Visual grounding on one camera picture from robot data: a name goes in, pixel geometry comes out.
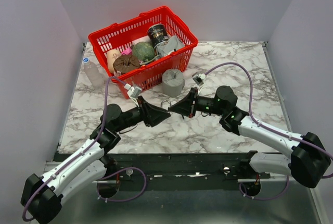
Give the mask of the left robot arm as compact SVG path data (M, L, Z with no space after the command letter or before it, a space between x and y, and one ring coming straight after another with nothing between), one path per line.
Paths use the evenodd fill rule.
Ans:
M21 197L23 221L49 223L62 208L64 189L95 161L100 162L97 173L105 180L111 179L116 170L107 154L121 140L120 131L140 122L155 127L169 117L167 110L148 103L142 96L136 99L134 108L125 112L117 104L105 104L100 125L77 151L53 170L26 179Z

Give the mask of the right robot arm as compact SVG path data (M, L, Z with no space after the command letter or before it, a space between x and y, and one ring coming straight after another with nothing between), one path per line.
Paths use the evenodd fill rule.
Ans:
M190 92L168 110L191 118L196 112L220 116L220 125L227 132L252 138L277 150L277 157L269 158L259 153L239 165L240 174L251 178L257 172L289 175L307 188L315 188L331 164L319 137L311 132L305 135L283 131L256 120L247 111L236 106L237 96L229 86L220 86L215 96L208 98Z

